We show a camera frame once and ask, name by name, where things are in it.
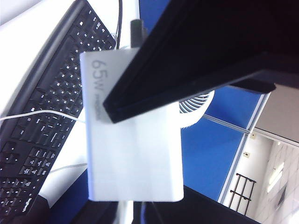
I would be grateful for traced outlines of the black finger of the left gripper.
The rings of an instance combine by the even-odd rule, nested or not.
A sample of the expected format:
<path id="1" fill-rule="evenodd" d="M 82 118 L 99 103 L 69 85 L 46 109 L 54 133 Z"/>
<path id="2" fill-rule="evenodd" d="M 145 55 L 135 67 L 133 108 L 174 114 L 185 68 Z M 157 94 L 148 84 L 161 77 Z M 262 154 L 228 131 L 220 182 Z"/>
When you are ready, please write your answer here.
<path id="1" fill-rule="evenodd" d="M 120 122 L 232 85 L 299 86 L 296 0 L 172 0 L 104 101 Z"/>

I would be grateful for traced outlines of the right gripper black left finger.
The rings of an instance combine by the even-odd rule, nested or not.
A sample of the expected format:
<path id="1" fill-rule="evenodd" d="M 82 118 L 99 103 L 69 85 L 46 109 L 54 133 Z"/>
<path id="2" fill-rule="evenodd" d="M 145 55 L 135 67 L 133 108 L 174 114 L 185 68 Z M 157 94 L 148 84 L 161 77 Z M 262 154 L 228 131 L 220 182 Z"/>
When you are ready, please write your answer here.
<path id="1" fill-rule="evenodd" d="M 118 202 L 87 201 L 77 215 L 72 219 L 73 224 L 112 224 Z"/>

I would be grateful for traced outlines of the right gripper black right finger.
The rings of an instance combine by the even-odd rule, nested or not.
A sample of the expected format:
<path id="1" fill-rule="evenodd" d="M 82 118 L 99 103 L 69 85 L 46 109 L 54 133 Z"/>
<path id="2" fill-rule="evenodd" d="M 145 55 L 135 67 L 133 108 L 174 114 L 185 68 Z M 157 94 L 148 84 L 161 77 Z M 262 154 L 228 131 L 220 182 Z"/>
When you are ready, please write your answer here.
<path id="1" fill-rule="evenodd" d="M 175 208 L 179 202 L 134 202 L 134 224 L 173 224 Z"/>

